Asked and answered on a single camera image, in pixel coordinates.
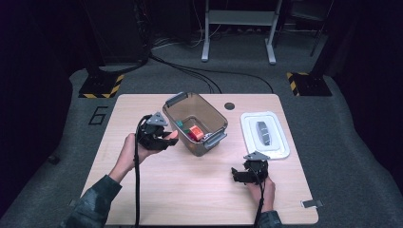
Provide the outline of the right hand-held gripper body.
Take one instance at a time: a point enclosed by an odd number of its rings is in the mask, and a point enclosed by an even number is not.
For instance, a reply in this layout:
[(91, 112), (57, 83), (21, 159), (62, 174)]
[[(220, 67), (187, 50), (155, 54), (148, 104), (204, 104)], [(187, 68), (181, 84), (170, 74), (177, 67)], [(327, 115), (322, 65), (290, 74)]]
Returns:
[(269, 157), (260, 152), (253, 152), (244, 158), (243, 166), (246, 173), (243, 181), (254, 184), (262, 183), (268, 177)]

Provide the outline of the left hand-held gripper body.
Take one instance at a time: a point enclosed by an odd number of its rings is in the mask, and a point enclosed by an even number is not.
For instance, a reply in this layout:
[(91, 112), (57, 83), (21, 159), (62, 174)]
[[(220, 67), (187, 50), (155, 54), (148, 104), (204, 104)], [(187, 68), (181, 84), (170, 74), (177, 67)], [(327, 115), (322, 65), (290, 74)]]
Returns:
[(167, 122), (160, 112), (145, 115), (138, 128), (138, 143), (147, 150), (165, 150), (167, 142), (163, 139)]

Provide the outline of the clear brown storage box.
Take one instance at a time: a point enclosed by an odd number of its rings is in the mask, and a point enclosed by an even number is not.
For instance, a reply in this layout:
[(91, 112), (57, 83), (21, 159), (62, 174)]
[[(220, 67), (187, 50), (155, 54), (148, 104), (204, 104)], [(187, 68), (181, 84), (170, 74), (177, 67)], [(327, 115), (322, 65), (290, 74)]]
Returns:
[[(163, 113), (170, 121), (172, 129), (179, 132), (179, 138), (186, 148), (197, 157), (206, 154), (227, 136), (226, 118), (197, 93), (180, 92), (174, 95), (163, 105)], [(182, 121), (183, 128), (178, 128), (176, 121)], [(212, 136), (199, 142), (189, 139), (187, 133), (193, 125), (197, 125), (204, 135), (213, 133)]]

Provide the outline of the white metal stand frame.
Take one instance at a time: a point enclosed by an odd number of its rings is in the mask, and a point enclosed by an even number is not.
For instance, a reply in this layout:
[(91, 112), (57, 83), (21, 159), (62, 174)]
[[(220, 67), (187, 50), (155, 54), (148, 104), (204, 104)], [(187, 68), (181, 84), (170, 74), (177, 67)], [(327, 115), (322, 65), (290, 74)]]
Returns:
[(265, 39), (265, 47), (270, 65), (274, 66), (277, 59), (274, 52), (273, 40), (277, 30), (280, 9), (283, 0), (276, 0), (276, 8), (271, 11), (210, 9), (210, 0), (205, 0), (204, 10), (204, 43), (201, 60), (209, 60), (210, 26), (211, 25), (237, 25), (269, 27), (270, 34)]

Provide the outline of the person's right hand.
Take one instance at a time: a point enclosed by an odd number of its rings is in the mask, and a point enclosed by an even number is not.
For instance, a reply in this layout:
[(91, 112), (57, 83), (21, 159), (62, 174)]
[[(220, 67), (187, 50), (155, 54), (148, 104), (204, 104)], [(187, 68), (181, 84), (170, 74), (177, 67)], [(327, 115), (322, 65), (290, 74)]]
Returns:
[(260, 210), (262, 213), (274, 210), (276, 185), (269, 177), (265, 179), (262, 188), (254, 183), (247, 183), (246, 186), (256, 204), (263, 200)]

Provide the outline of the white box lid grey handle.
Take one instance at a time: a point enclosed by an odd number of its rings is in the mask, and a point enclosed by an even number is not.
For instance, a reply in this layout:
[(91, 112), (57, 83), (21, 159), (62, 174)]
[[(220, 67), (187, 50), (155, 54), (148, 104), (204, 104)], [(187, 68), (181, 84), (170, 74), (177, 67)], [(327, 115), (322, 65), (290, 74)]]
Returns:
[(269, 160), (282, 160), (290, 155), (289, 144), (274, 112), (245, 112), (240, 116), (240, 124), (249, 154), (258, 152)]

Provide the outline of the black yellow-striped stand base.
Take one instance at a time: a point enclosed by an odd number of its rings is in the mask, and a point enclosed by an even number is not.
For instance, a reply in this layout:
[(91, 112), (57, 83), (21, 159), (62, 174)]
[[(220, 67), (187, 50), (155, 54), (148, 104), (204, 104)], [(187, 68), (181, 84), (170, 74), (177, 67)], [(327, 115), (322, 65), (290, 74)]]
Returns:
[(332, 92), (322, 77), (305, 72), (287, 72), (289, 85), (295, 96), (331, 96)]
[(88, 99), (113, 98), (118, 92), (124, 77), (123, 74), (107, 74), (102, 79), (87, 77), (79, 89), (79, 97)]

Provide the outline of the person's left hand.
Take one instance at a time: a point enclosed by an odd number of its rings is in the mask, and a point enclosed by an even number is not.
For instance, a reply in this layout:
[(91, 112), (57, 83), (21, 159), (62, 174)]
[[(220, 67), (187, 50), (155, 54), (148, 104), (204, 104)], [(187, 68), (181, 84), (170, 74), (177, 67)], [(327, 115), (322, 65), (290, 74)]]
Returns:
[(160, 153), (160, 150), (148, 150), (143, 148), (141, 145), (138, 147), (138, 159), (135, 159), (135, 143), (136, 136), (134, 133), (129, 133), (125, 138), (125, 143), (122, 148), (119, 164), (120, 166), (126, 170), (130, 171), (135, 167), (135, 161), (142, 163), (147, 157)]

